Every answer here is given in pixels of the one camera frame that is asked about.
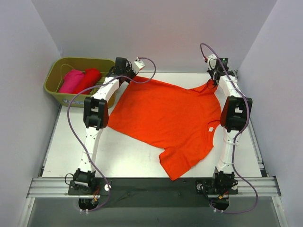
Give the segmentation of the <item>orange t shirt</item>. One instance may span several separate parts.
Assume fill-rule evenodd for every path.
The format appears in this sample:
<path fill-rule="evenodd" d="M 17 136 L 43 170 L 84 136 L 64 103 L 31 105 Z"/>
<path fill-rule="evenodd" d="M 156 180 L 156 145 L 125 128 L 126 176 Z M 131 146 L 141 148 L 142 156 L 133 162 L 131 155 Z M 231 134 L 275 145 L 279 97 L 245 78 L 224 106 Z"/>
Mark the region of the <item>orange t shirt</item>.
<path fill-rule="evenodd" d="M 185 89 L 137 76 L 110 114 L 108 126 L 161 148 L 160 165 L 176 180 L 214 146 L 221 116 L 215 92 L 208 84 Z"/>

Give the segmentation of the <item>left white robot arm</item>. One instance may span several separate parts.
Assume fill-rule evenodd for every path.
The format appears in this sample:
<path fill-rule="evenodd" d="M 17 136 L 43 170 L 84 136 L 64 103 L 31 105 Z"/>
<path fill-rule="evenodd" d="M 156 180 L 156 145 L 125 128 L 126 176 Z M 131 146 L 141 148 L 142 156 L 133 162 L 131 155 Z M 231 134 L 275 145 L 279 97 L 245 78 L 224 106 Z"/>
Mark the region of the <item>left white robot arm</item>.
<path fill-rule="evenodd" d="M 95 178 L 96 168 L 92 162 L 96 159 L 101 133 L 109 121 L 108 102 L 124 82 L 130 82 L 145 64 L 140 58 L 134 62 L 117 57 L 114 67 L 107 74 L 95 94 L 84 99 L 83 122 L 86 128 L 84 146 L 80 164 L 73 174 L 71 189 L 83 194 L 92 194 L 98 188 Z"/>

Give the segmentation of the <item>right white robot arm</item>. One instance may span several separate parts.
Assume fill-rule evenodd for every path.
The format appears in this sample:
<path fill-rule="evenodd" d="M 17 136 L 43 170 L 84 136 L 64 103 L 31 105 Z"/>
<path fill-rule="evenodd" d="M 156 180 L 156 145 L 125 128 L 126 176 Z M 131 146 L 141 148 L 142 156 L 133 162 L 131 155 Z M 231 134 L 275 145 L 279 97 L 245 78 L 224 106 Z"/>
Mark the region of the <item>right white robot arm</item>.
<path fill-rule="evenodd" d="M 226 101 L 220 118 L 220 125 L 223 127 L 223 152 L 212 179 L 205 180 L 203 191 L 211 195 L 235 194 L 238 184 L 234 171 L 235 151 L 242 132 L 248 125 L 252 99 L 245 97 L 234 74 L 227 71 L 227 58 L 217 58 L 212 54 L 206 57 L 205 62 L 212 82 L 223 91 Z"/>

